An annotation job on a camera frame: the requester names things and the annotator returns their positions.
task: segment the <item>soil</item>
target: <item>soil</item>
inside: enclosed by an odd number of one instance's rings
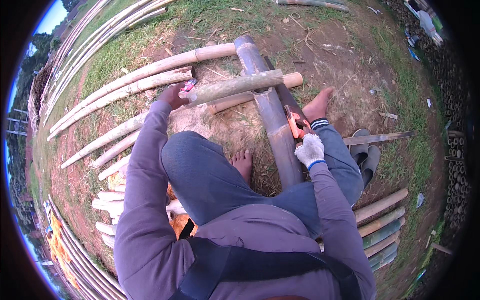
[[[372,7],[382,7],[375,1],[367,1]],[[289,7],[293,12],[303,10],[302,7]],[[385,13],[383,15],[375,15],[368,9],[355,6],[352,15],[357,20],[361,20],[366,26],[351,26],[347,30],[339,21],[326,21],[319,23],[318,30],[310,35],[313,42],[309,43],[313,49],[310,50],[305,43],[299,43],[296,50],[290,51],[284,44],[285,37],[291,37],[294,41],[302,41],[307,33],[303,31],[295,22],[287,24],[282,22],[282,18],[274,19],[274,27],[272,33],[261,38],[255,38],[256,45],[260,53],[270,57],[275,56],[278,52],[284,51],[277,60],[277,67],[286,73],[299,72],[303,75],[305,84],[293,91],[300,95],[300,102],[306,104],[310,102],[316,93],[321,89],[334,86],[337,91],[335,96],[330,100],[328,107],[328,119],[331,124],[343,137],[351,136],[359,128],[367,128],[371,134],[381,134],[392,132],[395,128],[395,121],[387,120],[379,115],[379,112],[385,112],[385,99],[375,93],[373,96],[370,90],[374,87],[396,90],[396,86],[392,82],[394,78],[393,71],[388,66],[381,55],[376,50],[375,42],[369,36],[371,35],[369,28],[372,24],[379,22],[387,22],[392,28],[396,25],[391,17]],[[318,23],[318,20],[299,20],[299,22]],[[355,48],[350,42],[350,31],[353,30],[356,36],[359,36],[362,47]],[[185,33],[159,33],[158,39],[149,45],[139,60],[145,60],[145,63],[164,59],[169,56],[165,47],[168,47],[174,54],[178,54],[181,45],[186,44]],[[403,36],[395,35],[395,42],[403,43]],[[294,63],[294,61],[304,60],[305,63]],[[209,60],[195,65],[196,77],[199,80],[196,88],[204,85],[225,81],[233,76],[220,65],[225,60]],[[232,58],[229,63],[241,70],[240,62],[237,58]],[[222,74],[218,75],[207,68]],[[433,93],[428,82],[422,82],[422,90],[424,96],[422,99],[433,98]],[[412,280],[416,277],[416,267],[425,252],[425,243],[432,227],[437,223],[438,216],[443,208],[442,201],[444,199],[444,170],[443,170],[443,141],[441,132],[437,124],[436,113],[438,108],[434,105],[429,110],[429,135],[432,137],[431,147],[435,149],[434,163],[432,164],[432,175],[426,184],[426,190],[423,194],[426,197],[424,206],[426,207],[422,224],[418,226],[416,240],[418,245],[413,249],[408,249],[411,259],[406,265],[397,266],[389,264],[386,267],[375,272],[377,279],[378,296],[383,299],[398,299],[408,289]],[[113,122],[102,116],[100,125],[98,126],[99,134],[103,134],[114,127]],[[60,168],[61,163],[74,155],[83,145],[78,145],[75,141],[75,128],[78,124],[71,126],[67,134],[63,134],[59,139],[59,151],[57,162]],[[273,154],[270,144],[266,138],[266,132],[262,126],[262,119],[255,107],[253,101],[238,105],[234,108],[225,110],[211,115],[208,105],[204,104],[193,109],[185,110],[178,114],[172,115],[169,120],[168,133],[181,132],[184,130],[192,130],[203,135],[212,142],[218,143],[224,147],[227,158],[241,149],[250,149],[253,153],[253,177],[252,188],[265,196],[275,196],[281,192],[279,185],[278,173],[275,167]],[[407,140],[400,143],[398,155],[404,157],[405,164],[413,169],[412,161],[406,155]],[[51,170],[53,195],[56,199],[72,199],[75,201],[63,201],[63,213],[68,216],[73,231],[84,242],[87,250],[93,255],[99,257],[107,269],[115,273],[112,260],[112,251],[104,245],[99,231],[92,227],[90,217],[78,213],[84,202],[89,207],[89,202],[96,195],[91,195],[88,188],[88,163],[89,158],[83,160],[83,163],[76,163],[63,171],[57,169]],[[68,184],[71,195],[66,195],[63,184]],[[406,187],[407,180],[399,180],[397,182],[386,182],[380,178],[374,178],[363,196],[354,206],[354,210],[367,206],[375,201]],[[410,207],[406,201],[402,201],[395,207],[389,208],[388,211],[394,210],[400,205]],[[98,214],[98,218],[105,223],[110,223],[109,216],[104,212],[90,209],[92,214]],[[368,223],[370,220],[384,215],[387,211],[381,212],[378,216],[373,216],[362,222],[360,225]],[[396,278],[391,278],[389,274],[393,271],[400,270]]]

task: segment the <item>blue pants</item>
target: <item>blue pants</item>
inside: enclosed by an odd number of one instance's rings
[[[316,132],[324,143],[328,168],[353,206],[363,192],[359,168],[332,125]],[[222,146],[192,131],[179,132],[169,139],[162,162],[175,195],[199,226],[247,204],[269,204],[296,215],[311,238],[322,233],[311,182],[297,184],[276,197],[259,195],[225,158]]]

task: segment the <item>purple sweatshirt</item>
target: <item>purple sweatshirt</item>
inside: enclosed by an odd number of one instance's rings
[[[168,140],[170,112],[166,102],[152,104],[128,166],[114,255],[120,284],[131,300],[169,299],[194,262],[190,244],[177,241],[165,209],[168,176],[161,152]],[[374,299],[375,280],[346,198],[325,163],[315,164],[310,176],[324,231],[324,254],[348,265],[357,275],[363,299]],[[244,246],[263,252],[320,252],[296,216],[265,204],[232,210],[199,227],[195,236],[214,239],[221,246]],[[210,299],[260,300],[286,295],[341,299],[338,282],[328,270],[278,280],[222,282]]]

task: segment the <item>foot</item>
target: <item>foot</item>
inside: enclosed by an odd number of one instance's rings
[[[326,118],[328,99],[333,95],[334,91],[335,88],[333,87],[322,90],[312,102],[302,109],[308,122],[312,123],[316,119]]]
[[[240,172],[245,182],[250,186],[250,174],[252,173],[252,154],[250,150],[237,152],[230,160],[230,164]]]

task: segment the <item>white work glove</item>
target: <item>white work glove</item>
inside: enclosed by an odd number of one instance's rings
[[[324,144],[316,134],[306,134],[303,144],[295,150],[295,156],[307,166],[308,171],[316,163],[324,163]]]

